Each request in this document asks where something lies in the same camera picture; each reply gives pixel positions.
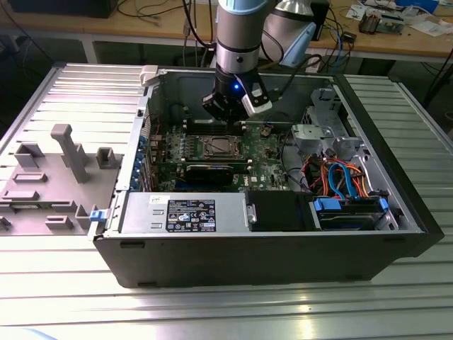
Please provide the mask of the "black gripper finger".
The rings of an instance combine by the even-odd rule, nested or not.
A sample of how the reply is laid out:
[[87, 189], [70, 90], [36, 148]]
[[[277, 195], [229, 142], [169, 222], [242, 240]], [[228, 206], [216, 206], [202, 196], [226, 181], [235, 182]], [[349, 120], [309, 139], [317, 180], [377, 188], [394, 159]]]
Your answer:
[[220, 92], [213, 92], [202, 99], [202, 107], [215, 119], [231, 122], [232, 101]]
[[244, 108], [240, 98], [231, 98], [229, 100], [230, 114], [229, 121], [232, 123], [245, 120], [248, 118], [246, 109]]

